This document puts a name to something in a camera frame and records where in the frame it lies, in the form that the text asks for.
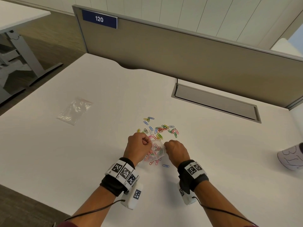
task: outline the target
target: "qr code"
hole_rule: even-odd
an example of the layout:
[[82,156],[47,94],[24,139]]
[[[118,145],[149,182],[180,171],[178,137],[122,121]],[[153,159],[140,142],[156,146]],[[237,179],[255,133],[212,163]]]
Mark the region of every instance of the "qr code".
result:
[[121,171],[120,175],[121,175],[124,179],[127,179],[127,177],[129,176],[130,173],[131,173],[131,172],[130,172],[127,168],[124,168],[124,169]]
[[197,170],[195,168],[193,168],[192,166],[190,168],[187,169],[187,171],[193,175],[195,172],[197,172]]
[[202,168],[197,164],[197,165],[194,165],[194,167],[197,169],[197,170],[202,170]]
[[136,189],[136,192],[134,193],[134,197],[133,198],[139,199],[140,194],[141,194],[141,191],[139,191],[139,190]]
[[134,183],[135,180],[136,180],[136,177],[135,177],[133,174],[131,174],[131,175],[129,176],[129,179],[127,180],[127,182],[128,182],[130,185],[132,185],[132,184]]
[[181,196],[184,196],[184,191],[182,189],[179,189]]
[[112,168],[112,171],[115,171],[116,173],[118,173],[121,168],[122,168],[122,165],[116,163],[116,165]]

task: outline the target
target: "wristband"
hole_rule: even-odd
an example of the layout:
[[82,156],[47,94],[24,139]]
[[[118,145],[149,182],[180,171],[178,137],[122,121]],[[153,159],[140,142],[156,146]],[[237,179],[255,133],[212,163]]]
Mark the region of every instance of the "wristband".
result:
[[127,194],[138,179],[133,162],[123,157],[105,172],[100,185],[118,197],[123,191]]
[[200,166],[199,163],[194,160],[187,160],[182,162],[178,166],[180,187],[181,189],[190,194],[190,191],[194,191],[196,186],[202,181],[208,181],[206,172]]

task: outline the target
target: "maroon sleeve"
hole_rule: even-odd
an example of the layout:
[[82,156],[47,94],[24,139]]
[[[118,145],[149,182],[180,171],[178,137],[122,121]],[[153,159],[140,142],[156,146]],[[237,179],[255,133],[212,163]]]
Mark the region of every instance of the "maroon sleeve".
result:
[[78,227],[78,226],[69,221],[64,221],[64,222],[60,223],[57,227]]

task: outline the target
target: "hand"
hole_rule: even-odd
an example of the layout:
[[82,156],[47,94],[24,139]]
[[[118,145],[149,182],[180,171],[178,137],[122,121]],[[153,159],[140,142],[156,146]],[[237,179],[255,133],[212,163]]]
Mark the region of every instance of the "hand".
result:
[[164,145],[169,160],[176,168],[178,168],[180,163],[190,160],[187,149],[179,141],[170,140],[169,142],[165,142]]
[[123,157],[130,159],[134,166],[152,152],[152,141],[145,133],[134,133],[128,138]]

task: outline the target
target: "cable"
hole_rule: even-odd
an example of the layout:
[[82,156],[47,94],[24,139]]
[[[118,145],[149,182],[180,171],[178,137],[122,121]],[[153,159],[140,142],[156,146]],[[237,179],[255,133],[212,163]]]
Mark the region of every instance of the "cable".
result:
[[118,200],[118,201],[113,202],[112,204],[109,204],[108,206],[104,206],[104,207],[102,207],[102,208],[100,208],[100,209],[88,211],[88,212],[85,212],[85,213],[80,213],[80,214],[77,214],[77,215],[75,215],[75,216],[71,216],[71,217],[69,217],[69,218],[66,218],[64,221],[68,221],[68,220],[73,219],[73,218],[75,218],[75,217],[80,217],[80,216],[83,216],[83,215],[86,215],[86,214],[89,214],[89,213],[94,213],[94,212],[97,212],[97,211],[105,210],[105,209],[107,209],[108,207],[112,206],[113,204],[115,204],[115,203],[117,203],[117,202],[125,202],[125,200],[124,200],[124,199],[121,199],[121,200]]
[[197,199],[198,202],[199,202],[199,204],[200,204],[200,206],[202,206],[202,207],[205,208],[205,209],[214,210],[214,211],[219,211],[219,212],[223,212],[223,213],[228,213],[228,214],[230,214],[230,215],[233,215],[233,216],[235,216],[235,217],[239,217],[239,218],[241,218],[241,219],[243,219],[243,220],[245,220],[245,221],[248,221],[248,222],[252,223],[253,225],[257,226],[254,222],[252,222],[252,221],[250,221],[250,220],[248,220],[248,219],[246,219],[246,218],[244,218],[244,217],[241,217],[241,216],[239,216],[239,215],[237,215],[237,214],[234,214],[234,213],[232,213],[232,212],[228,212],[228,211],[226,211],[226,210],[221,210],[221,209],[216,209],[216,208],[204,206],[204,205],[201,204],[201,202],[199,201],[199,199],[198,199],[197,197],[192,197],[192,198]]

